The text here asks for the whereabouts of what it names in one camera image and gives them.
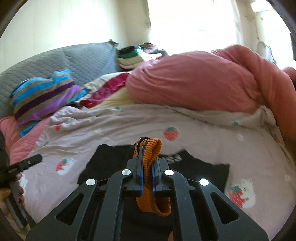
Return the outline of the left hand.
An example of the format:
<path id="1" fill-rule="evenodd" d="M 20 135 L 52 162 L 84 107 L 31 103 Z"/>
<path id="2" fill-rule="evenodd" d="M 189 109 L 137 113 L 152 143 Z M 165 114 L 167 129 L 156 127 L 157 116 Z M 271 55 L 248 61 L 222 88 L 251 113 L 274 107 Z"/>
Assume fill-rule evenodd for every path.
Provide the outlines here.
<path id="1" fill-rule="evenodd" d="M 25 219 L 23 189 L 19 186 L 21 178 L 22 174 L 12 176 L 1 172 L 1 211 L 14 221 Z"/>

